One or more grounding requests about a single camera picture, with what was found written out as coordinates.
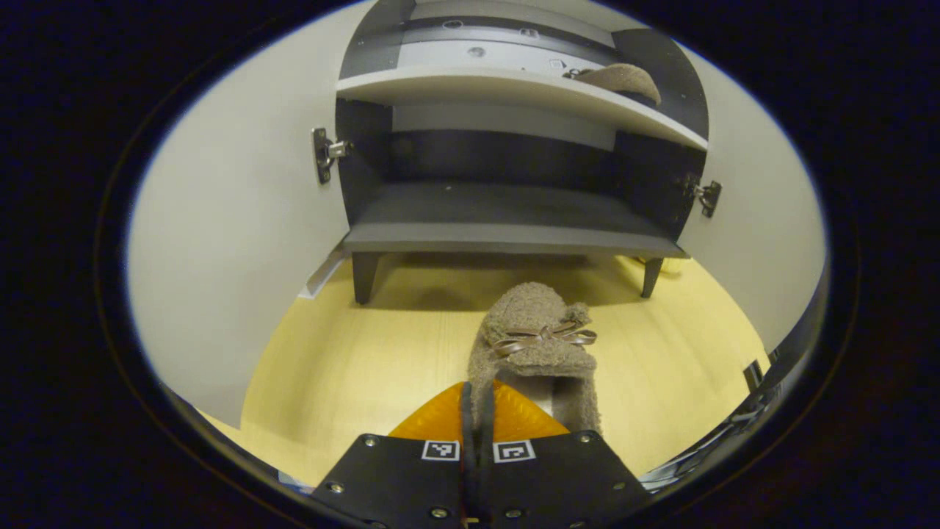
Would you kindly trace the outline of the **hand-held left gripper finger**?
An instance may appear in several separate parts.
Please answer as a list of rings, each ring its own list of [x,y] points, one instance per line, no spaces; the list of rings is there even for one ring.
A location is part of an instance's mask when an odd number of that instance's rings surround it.
[[[482,400],[477,512],[487,528],[607,528],[651,503],[595,430],[564,428],[510,385]]]
[[[312,499],[366,528],[463,528],[474,493],[469,390],[454,384],[389,434],[357,436]]]

